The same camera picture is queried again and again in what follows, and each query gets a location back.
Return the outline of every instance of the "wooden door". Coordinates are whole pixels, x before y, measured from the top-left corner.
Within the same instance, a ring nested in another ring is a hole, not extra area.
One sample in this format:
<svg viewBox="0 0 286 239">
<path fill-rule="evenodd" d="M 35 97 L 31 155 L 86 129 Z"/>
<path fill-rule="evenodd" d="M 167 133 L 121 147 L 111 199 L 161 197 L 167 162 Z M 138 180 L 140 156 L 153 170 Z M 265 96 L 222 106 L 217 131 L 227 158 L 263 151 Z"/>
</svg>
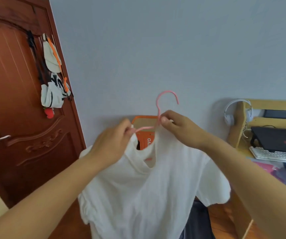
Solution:
<svg viewBox="0 0 286 239">
<path fill-rule="evenodd" d="M 34 34 L 39 54 L 39 36 L 54 38 L 67 77 L 49 1 L 0 0 L 0 137 L 11 136 L 0 141 L 0 196 L 8 206 L 67 168 L 85 148 L 74 101 L 66 99 L 53 119 L 46 118 L 24 30 Z"/>
</svg>

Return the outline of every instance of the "door frame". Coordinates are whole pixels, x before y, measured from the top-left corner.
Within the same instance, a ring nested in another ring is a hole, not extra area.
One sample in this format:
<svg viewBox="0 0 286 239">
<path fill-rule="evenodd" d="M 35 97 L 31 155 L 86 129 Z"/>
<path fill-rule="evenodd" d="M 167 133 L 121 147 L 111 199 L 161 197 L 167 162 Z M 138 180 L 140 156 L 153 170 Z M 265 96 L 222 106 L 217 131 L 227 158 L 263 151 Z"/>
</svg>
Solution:
<svg viewBox="0 0 286 239">
<path fill-rule="evenodd" d="M 54 22 L 54 17 L 53 17 L 53 13 L 51 10 L 50 1 L 49 0 L 18 0 L 18 1 L 22 1 L 22 2 L 25 2 L 29 5 L 31 5 L 32 7 L 39 7 L 39 8 L 42 8 L 45 10 L 45 12 L 48 16 L 49 27 L 50 27 L 51 33 L 53 35 L 54 43 L 56 44 L 57 51 L 59 53 L 59 56 L 61 57 L 62 74 L 64 77 L 67 77 L 67 83 L 69 84 L 70 90 L 72 92 L 72 87 L 71 87 L 71 84 L 69 81 L 68 71 L 66 69 L 65 61 L 63 58 L 63 53 L 62 53 L 62 49 L 60 46 L 59 36 L 58 36 L 57 28 L 56 28 L 56 25 Z M 72 105 L 74 118 L 75 118 L 75 121 L 77 123 L 77 128 L 78 128 L 78 131 L 80 134 L 80 140 L 82 142 L 82 148 L 86 149 L 86 144 L 85 144 L 85 140 L 84 140 L 84 136 L 83 136 L 83 132 L 82 132 L 82 128 L 81 128 L 81 123 L 80 123 L 79 116 L 77 113 L 77 107 L 75 105 L 74 99 L 70 102 Z M 7 205 L 8 208 L 11 208 L 14 206 L 14 203 L 9 199 L 8 194 L 7 194 L 6 190 L 4 189 L 4 187 L 1 185 L 1 183 L 0 183 L 0 197 L 4 201 L 4 203 Z"/>
</svg>

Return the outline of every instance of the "forearm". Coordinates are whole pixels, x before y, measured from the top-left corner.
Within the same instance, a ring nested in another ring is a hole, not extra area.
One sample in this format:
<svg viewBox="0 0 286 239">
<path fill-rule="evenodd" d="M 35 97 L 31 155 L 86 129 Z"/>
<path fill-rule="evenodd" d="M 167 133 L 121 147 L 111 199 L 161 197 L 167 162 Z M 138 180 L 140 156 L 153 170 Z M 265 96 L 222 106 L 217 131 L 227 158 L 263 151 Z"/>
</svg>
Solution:
<svg viewBox="0 0 286 239">
<path fill-rule="evenodd" d="M 286 185 L 221 139 L 203 149 L 230 181 L 256 223 L 271 238 L 286 238 Z"/>
<path fill-rule="evenodd" d="M 74 162 L 0 218 L 0 238 L 48 238 L 100 170 L 91 157 Z"/>
</svg>

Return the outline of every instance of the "wooden floor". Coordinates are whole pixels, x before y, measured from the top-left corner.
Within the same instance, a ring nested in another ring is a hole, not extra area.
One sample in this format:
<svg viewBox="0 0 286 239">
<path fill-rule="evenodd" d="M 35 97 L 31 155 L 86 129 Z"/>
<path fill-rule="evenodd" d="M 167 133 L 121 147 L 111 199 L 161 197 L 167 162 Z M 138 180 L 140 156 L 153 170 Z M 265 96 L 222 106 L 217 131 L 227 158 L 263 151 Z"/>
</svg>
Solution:
<svg viewBox="0 0 286 239">
<path fill-rule="evenodd" d="M 235 239 L 237 234 L 229 205 L 211 205 L 209 208 L 211 227 L 216 239 Z M 90 226 L 84 225 L 80 217 L 79 204 L 75 201 L 50 239 L 91 239 Z M 249 231 L 246 239 L 267 239 L 256 225 Z"/>
</svg>

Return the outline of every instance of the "white headphones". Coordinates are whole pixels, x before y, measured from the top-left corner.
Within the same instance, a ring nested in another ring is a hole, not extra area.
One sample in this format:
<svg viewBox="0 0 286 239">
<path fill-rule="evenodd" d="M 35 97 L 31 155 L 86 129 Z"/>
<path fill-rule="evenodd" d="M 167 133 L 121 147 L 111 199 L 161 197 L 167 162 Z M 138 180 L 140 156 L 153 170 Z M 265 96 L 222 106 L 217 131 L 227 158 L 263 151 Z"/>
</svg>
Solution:
<svg viewBox="0 0 286 239">
<path fill-rule="evenodd" d="M 253 119 L 253 112 L 252 112 L 252 105 L 250 103 L 250 101 L 248 100 L 244 100 L 244 99 L 236 99 L 236 100 L 233 100 L 231 101 L 230 103 L 228 103 L 225 107 L 225 111 L 224 111 L 224 119 L 225 119 L 225 123 L 228 125 L 228 126 L 232 126 L 235 124 L 235 118 L 233 115 L 226 115 L 226 112 L 227 112 L 227 109 L 230 107 L 231 104 L 234 104 L 236 102 L 239 102 L 239 101 L 243 101 L 243 102 L 246 102 L 250 105 L 250 108 L 249 109 L 246 109 L 246 122 L 249 123 L 252 121 Z"/>
</svg>

